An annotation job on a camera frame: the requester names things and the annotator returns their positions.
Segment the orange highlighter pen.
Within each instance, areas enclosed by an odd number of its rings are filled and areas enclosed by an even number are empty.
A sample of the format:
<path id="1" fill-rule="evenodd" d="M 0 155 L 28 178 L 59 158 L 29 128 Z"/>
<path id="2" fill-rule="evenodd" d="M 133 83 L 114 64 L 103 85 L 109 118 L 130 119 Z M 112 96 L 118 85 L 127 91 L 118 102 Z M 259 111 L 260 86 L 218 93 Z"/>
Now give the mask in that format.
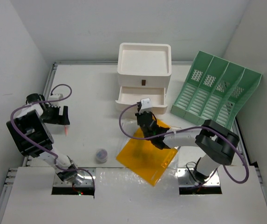
<path id="1" fill-rule="evenodd" d="M 65 132 L 65 136 L 68 135 L 68 126 L 64 126 L 64 132 Z"/>

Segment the white drawer cabinet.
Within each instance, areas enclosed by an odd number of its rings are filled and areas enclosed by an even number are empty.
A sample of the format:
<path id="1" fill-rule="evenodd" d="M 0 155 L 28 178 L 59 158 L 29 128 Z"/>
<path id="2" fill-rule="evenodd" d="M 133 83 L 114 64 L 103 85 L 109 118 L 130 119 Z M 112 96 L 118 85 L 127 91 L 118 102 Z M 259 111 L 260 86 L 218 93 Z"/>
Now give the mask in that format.
<path id="1" fill-rule="evenodd" d="M 166 113 L 166 93 L 171 78 L 171 47 L 168 44 L 120 44 L 117 79 L 120 85 L 117 110 L 149 98 L 153 112 Z"/>

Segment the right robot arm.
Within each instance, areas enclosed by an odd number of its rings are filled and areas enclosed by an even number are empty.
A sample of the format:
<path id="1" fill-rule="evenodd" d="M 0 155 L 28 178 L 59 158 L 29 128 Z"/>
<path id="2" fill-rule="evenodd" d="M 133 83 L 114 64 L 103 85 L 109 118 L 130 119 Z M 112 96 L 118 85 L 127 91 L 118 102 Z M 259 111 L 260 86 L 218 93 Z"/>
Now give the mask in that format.
<path id="1" fill-rule="evenodd" d="M 159 149 L 175 147 L 199 147 L 205 155 L 201 157 L 193 170 L 195 181 L 203 183 L 210 173 L 221 165 L 231 165 L 239 137 L 211 119 L 204 121 L 201 130 L 189 130 L 180 133 L 171 133 L 170 128 L 159 126 L 153 113 L 136 113 L 137 124 L 145 138 L 166 133 L 165 136 L 150 139 L 150 142 Z"/>

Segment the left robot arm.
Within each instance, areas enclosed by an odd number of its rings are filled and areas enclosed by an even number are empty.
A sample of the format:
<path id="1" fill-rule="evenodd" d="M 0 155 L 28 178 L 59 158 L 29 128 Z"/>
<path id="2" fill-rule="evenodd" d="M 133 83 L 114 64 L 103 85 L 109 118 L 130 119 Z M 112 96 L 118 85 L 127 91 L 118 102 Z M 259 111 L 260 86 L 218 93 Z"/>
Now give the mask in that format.
<path id="1" fill-rule="evenodd" d="M 26 97 L 27 108 L 8 121 L 6 126 L 23 156 L 31 156 L 45 161 L 54 168 L 62 182 L 75 184 L 78 178 L 77 166 L 66 155 L 53 147 L 54 139 L 46 124 L 70 125 L 68 107 L 60 107 L 58 102 L 45 103 L 38 93 Z"/>

